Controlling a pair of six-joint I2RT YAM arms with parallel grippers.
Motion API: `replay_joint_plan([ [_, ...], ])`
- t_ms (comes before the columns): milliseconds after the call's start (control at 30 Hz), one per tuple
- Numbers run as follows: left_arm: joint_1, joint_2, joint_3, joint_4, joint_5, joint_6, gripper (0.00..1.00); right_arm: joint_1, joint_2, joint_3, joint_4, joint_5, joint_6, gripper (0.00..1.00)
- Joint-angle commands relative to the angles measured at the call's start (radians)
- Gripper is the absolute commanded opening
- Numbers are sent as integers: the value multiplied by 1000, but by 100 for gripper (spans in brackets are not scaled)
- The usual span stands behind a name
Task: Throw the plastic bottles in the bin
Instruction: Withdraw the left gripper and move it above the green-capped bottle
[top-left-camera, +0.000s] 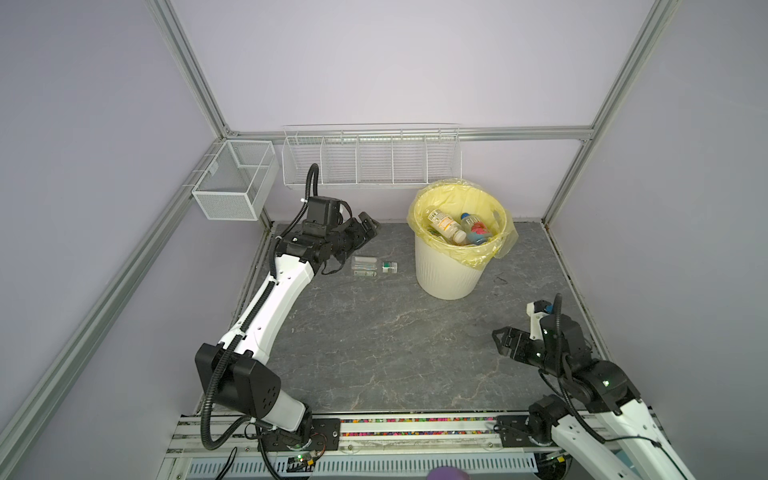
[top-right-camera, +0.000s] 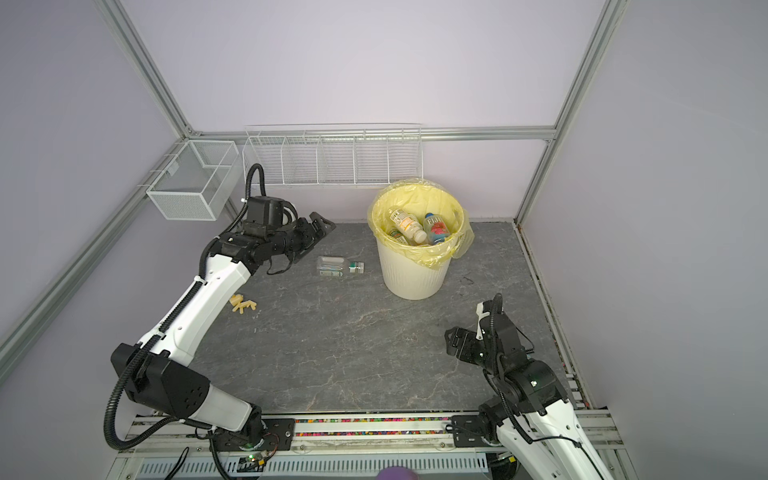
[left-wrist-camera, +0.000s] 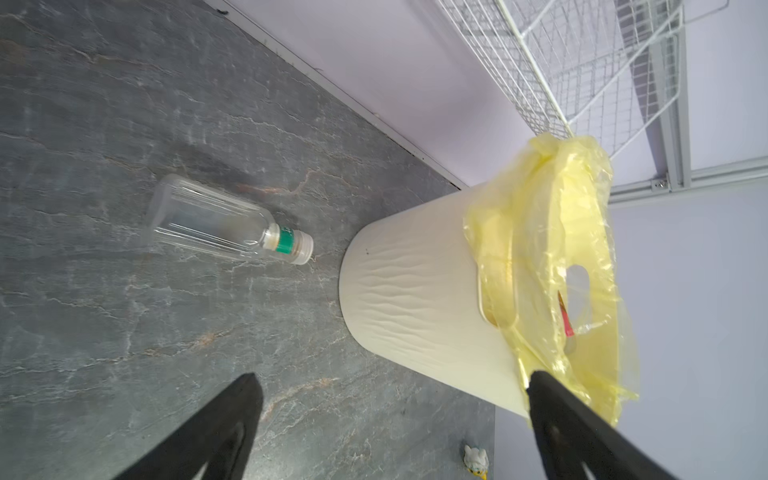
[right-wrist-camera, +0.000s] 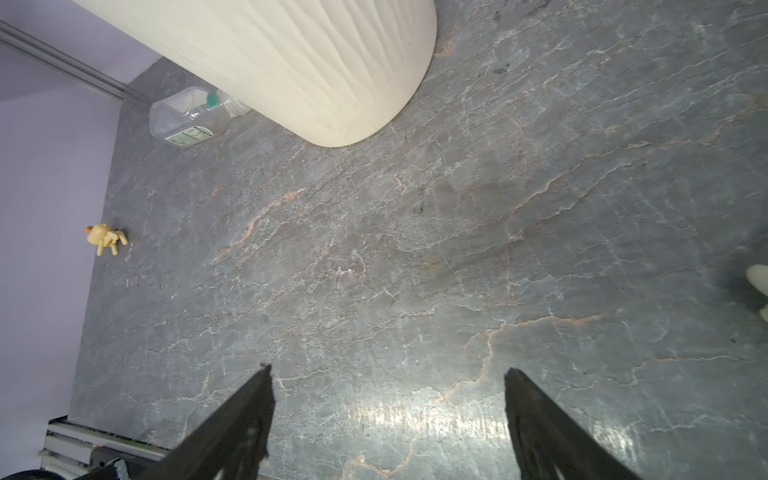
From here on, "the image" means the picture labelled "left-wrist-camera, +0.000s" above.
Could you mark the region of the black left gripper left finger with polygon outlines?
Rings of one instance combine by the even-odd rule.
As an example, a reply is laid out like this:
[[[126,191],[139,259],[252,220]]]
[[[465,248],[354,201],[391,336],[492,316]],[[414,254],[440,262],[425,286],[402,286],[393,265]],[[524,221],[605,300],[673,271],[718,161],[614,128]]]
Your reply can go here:
[[[241,479],[264,395],[253,373],[239,376],[119,479]]]

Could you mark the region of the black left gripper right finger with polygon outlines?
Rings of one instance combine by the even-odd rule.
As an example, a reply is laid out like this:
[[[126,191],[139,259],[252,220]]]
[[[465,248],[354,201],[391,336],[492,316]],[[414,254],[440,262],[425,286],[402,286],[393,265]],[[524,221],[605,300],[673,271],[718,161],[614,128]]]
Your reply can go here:
[[[671,479],[673,476],[545,371],[532,374],[530,420],[549,479]]]

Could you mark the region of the clear bottle green cap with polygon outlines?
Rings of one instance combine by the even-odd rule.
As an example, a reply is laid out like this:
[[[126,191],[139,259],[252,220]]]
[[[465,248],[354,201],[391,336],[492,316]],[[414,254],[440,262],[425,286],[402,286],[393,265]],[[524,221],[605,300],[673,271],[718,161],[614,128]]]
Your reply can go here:
[[[233,261],[304,265],[314,251],[309,234],[278,224],[269,210],[176,174],[161,180],[146,219],[151,241]]]

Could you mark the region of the small bottle blue red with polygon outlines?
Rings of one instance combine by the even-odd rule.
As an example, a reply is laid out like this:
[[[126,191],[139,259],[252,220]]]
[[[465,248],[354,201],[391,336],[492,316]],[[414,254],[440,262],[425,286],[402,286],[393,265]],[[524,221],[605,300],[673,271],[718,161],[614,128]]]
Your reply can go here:
[[[563,321],[563,327],[564,327],[566,338],[571,339],[574,337],[575,332],[570,321],[570,316],[567,310],[566,302],[561,292],[558,292],[557,298],[558,298],[558,303],[559,303],[559,308],[561,312],[561,317]]]

